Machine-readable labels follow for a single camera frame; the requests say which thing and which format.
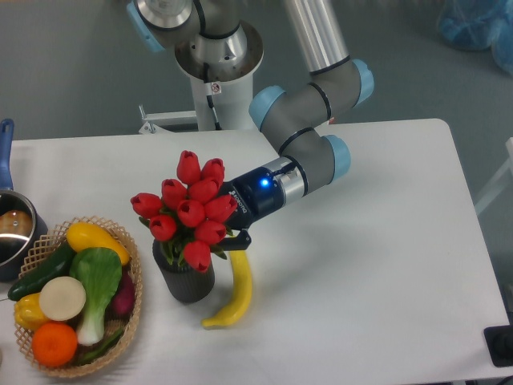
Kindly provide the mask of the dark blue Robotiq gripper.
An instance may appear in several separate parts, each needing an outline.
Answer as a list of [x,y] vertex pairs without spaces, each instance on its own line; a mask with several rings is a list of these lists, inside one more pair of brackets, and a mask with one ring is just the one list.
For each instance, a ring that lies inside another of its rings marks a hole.
[[240,230],[235,237],[226,237],[219,243],[222,250],[246,250],[252,242],[247,229],[285,205],[283,190],[273,177],[268,168],[255,168],[222,184],[220,195],[228,194],[237,203],[237,209],[226,224]]

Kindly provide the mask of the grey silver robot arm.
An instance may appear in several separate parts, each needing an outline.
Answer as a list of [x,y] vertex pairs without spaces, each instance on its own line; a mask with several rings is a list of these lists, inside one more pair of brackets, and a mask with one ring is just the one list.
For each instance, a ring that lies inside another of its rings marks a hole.
[[357,106],[373,92],[374,77],[346,49],[328,1],[287,1],[285,10],[311,80],[289,94],[272,86],[254,93],[252,76],[263,58],[258,32],[240,19],[234,1],[131,1],[127,12],[147,47],[172,48],[190,79],[201,131],[257,129],[277,158],[226,182],[238,208],[237,231],[224,250],[246,249],[249,226],[343,176],[349,149],[317,126]]

